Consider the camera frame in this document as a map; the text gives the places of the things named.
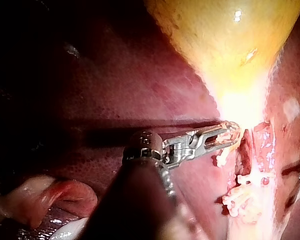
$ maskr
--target white fat tissue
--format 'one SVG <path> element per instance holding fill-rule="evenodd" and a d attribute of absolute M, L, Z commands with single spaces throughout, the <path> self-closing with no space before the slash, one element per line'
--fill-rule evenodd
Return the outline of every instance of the white fat tissue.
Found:
<path fill-rule="evenodd" d="M 76 240 L 86 226 L 88 217 L 81 218 L 76 221 L 71 221 L 68 224 L 59 228 L 49 240 Z"/>
<path fill-rule="evenodd" d="M 217 156 L 218 167 L 224 166 L 228 154 L 239 147 L 245 129 L 251 130 L 265 121 L 266 96 L 270 83 L 268 72 L 251 82 L 253 84 L 245 92 L 228 92 L 221 99 L 216 99 L 220 118 L 236 122 L 241 127 L 238 143 L 225 148 Z M 268 180 L 267 184 L 262 184 L 264 179 Z M 222 197 L 222 202 L 230 214 L 227 239 L 279 240 L 282 232 L 276 230 L 278 226 L 275 225 L 277 179 L 274 169 L 261 172 L 257 156 L 253 153 L 250 174 L 238 175 L 237 180 L 239 186 Z"/>
<path fill-rule="evenodd" d="M 282 107 L 288 123 L 291 123 L 300 115 L 300 104 L 295 97 L 290 97 L 283 103 Z"/>

